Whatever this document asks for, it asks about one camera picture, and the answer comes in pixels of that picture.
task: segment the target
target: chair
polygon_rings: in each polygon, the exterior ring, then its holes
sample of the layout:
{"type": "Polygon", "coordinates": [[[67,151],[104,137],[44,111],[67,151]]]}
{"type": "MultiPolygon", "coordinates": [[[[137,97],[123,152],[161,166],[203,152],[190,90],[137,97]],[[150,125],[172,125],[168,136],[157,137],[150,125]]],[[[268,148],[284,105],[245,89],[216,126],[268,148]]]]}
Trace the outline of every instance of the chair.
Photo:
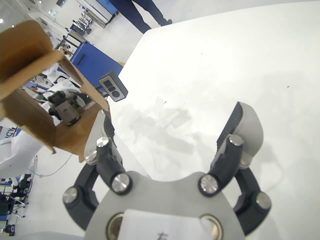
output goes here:
{"type": "Polygon", "coordinates": [[[0,192],[0,216],[6,216],[6,215],[16,215],[17,217],[24,218],[25,216],[21,216],[17,213],[17,210],[20,208],[25,208],[25,206],[20,206],[15,209],[16,202],[20,203],[19,201],[16,201],[15,199],[4,195],[0,192]]]}

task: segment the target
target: cardboard flap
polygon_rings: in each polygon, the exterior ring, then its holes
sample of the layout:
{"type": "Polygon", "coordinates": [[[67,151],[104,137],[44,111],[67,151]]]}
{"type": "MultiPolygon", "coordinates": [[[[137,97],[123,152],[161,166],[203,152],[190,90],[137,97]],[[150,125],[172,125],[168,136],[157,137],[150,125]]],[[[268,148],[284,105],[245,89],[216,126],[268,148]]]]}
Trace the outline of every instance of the cardboard flap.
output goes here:
{"type": "Polygon", "coordinates": [[[0,83],[53,48],[49,36],[34,20],[19,23],[1,32],[0,43],[0,83]]]}
{"type": "Polygon", "coordinates": [[[80,85],[83,84],[83,80],[82,78],[84,78],[84,76],[80,73],[80,71],[78,71],[78,69],[75,68],[75,66],[68,60],[66,59],[66,57],[63,57],[60,61],[59,61],[59,65],[62,68],[62,70],[67,73],[71,78],[73,78],[77,83],[79,83],[80,85]]]}
{"type": "Polygon", "coordinates": [[[0,114],[49,148],[53,147],[56,128],[52,117],[23,89],[1,100],[0,114]]]}
{"type": "Polygon", "coordinates": [[[83,162],[85,146],[100,110],[100,105],[95,103],[89,109],[80,111],[81,119],[74,125],[67,126],[64,123],[57,125],[54,146],[78,155],[79,162],[83,162]]]}
{"type": "Polygon", "coordinates": [[[16,89],[22,87],[27,81],[32,79],[35,75],[40,74],[44,70],[50,68],[64,57],[63,53],[58,50],[53,50],[48,54],[42,56],[36,61],[32,62],[16,74],[8,78],[0,86],[0,100],[6,98],[16,89]]]}

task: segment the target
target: metal screw head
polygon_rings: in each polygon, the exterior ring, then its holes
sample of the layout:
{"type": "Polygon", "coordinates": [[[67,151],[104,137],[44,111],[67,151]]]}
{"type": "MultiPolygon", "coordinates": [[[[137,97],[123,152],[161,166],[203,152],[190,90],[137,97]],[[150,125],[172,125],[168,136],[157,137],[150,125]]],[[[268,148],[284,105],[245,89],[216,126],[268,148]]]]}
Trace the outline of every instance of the metal screw head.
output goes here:
{"type": "Polygon", "coordinates": [[[112,181],[112,189],[116,193],[124,192],[130,184],[130,178],[126,173],[120,173],[112,181]]]}
{"type": "Polygon", "coordinates": [[[243,145],[243,143],[244,143],[242,138],[240,136],[238,136],[238,135],[230,135],[229,136],[229,141],[230,141],[231,144],[234,144],[237,147],[243,145]]]}
{"type": "Polygon", "coordinates": [[[64,203],[72,203],[78,196],[78,191],[75,187],[68,188],[63,194],[62,200],[64,203]]]}
{"type": "Polygon", "coordinates": [[[103,148],[107,144],[109,144],[109,137],[103,136],[97,140],[97,147],[99,148],[103,148]]]}
{"type": "Polygon", "coordinates": [[[270,209],[271,208],[271,199],[270,197],[264,193],[259,192],[256,198],[256,203],[262,208],[262,209],[270,209]]]}
{"type": "Polygon", "coordinates": [[[213,176],[206,174],[200,180],[200,187],[206,194],[213,195],[217,192],[219,185],[213,176]]]}
{"type": "Polygon", "coordinates": [[[85,151],[84,156],[87,163],[94,163],[97,158],[97,150],[85,151]]]}

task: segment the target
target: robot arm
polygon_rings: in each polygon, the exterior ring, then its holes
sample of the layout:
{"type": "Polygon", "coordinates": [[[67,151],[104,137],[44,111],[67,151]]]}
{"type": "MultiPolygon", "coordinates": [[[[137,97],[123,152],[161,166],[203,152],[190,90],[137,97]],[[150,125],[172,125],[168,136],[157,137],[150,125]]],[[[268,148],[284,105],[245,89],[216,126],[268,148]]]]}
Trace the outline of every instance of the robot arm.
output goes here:
{"type": "Polygon", "coordinates": [[[260,190],[249,168],[262,145],[263,131],[255,111],[246,104],[237,103],[217,141],[218,152],[208,173],[197,172],[172,182],[126,172],[112,134],[98,137],[99,133],[93,131],[85,150],[87,164],[63,194],[67,211],[86,230],[84,239],[103,239],[105,235],[109,240],[117,239],[114,223],[121,224],[124,212],[135,209],[207,219],[213,224],[214,239],[241,240],[264,221],[271,209],[270,198],[260,190]],[[100,204],[92,191],[98,175],[110,188],[100,204]],[[222,192],[233,177],[241,189],[234,208],[222,192]]]}

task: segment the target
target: table surface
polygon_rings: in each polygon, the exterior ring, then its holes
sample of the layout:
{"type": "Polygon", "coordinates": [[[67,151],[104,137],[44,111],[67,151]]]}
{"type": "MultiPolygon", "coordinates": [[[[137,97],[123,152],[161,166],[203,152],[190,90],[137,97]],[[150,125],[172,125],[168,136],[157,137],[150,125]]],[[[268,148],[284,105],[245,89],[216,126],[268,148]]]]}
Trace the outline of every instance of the table surface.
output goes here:
{"type": "MultiPolygon", "coordinates": [[[[251,169],[273,208],[248,239],[316,239],[320,185],[320,2],[256,7],[148,31],[110,101],[116,132],[156,180],[207,172],[237,101],[264,144],[251,169]]],[[[234,204],[240,190],[224,190],[234,204]]]]}

